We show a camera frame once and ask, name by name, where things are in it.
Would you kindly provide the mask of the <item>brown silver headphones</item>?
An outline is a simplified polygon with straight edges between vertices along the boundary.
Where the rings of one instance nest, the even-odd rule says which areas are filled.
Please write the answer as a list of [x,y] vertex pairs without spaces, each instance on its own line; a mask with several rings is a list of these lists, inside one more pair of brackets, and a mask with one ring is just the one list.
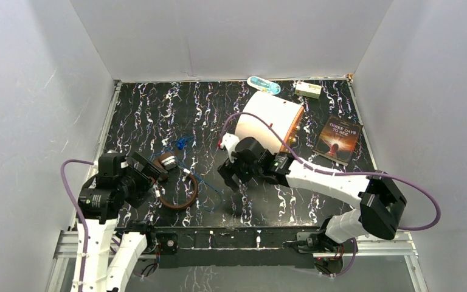
[[168,151],[159,155],[154,162],[163,170],[153,186],[158,201],[173,211],[192,207],[199,192],[196,176],[183,166],[175,154]]

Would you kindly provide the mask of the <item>dark book three days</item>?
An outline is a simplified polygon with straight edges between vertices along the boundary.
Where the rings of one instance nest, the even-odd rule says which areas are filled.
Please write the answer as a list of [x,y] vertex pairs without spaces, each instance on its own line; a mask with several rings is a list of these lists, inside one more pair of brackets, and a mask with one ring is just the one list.
[[361,136],[363,126],[357,122],[331,116],[319,133],[313,152],[347,166]]

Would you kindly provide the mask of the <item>blue white blister pack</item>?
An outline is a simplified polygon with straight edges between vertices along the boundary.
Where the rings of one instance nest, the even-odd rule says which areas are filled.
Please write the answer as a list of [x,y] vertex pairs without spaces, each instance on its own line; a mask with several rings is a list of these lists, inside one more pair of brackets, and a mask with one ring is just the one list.
[[282,90],[281,86],[278,83],[257,76],[250,76],[247,79],[247,84],[257,89],[258,91],[265,92],[271,95],[277,95]]

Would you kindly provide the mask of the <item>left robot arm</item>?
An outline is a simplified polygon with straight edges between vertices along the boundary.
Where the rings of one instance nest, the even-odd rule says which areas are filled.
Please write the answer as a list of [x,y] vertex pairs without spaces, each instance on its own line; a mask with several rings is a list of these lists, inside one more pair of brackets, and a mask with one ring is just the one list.
[[96,174],[71,197],[78,217],[71,290],[125,291],[140,256],[154,254],[158,263],[162,244],[149,221],[118,228],[119,212],[125,203],[141,206],[167,171],[138,152],[111,151],[93,164]]

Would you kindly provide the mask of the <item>small white green box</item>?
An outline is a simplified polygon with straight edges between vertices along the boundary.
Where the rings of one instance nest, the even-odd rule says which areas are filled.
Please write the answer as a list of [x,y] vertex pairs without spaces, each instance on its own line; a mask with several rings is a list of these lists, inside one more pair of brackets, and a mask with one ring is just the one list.
[[319,99],[322,93],[322,86],[303,81],[298,81],[295,86],[294,94],[312,99]]

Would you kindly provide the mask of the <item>white cylindrical drum box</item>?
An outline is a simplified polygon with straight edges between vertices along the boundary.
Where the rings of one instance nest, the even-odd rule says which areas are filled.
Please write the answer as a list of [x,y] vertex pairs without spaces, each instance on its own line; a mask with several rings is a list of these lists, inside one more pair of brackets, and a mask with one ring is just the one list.
[[257,91],[248,100],[243,112],[237,120],[235,135],[239,139],[253,137],[264,148],[276,154],[286,151],[280,139],[291,143],[302,120],[304,108],[298,103]]

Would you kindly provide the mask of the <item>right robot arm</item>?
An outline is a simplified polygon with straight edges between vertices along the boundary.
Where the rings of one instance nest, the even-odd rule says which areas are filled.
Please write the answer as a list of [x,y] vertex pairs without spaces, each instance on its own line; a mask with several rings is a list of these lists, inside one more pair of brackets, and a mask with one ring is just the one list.
[[352,210],[328,217],[317,232],[300,235],[287,246],[301,253],[333,252],[346,241],[372,235],[393,240],[407,201],[383,172],[345,176],[342,172],[306,165],[287,151],[273,153],[253,137],[225,134],[218,147],[228,157],[218,167],[234,192],[240,183],[259,178],[272,185],[305,189],[347,203]]

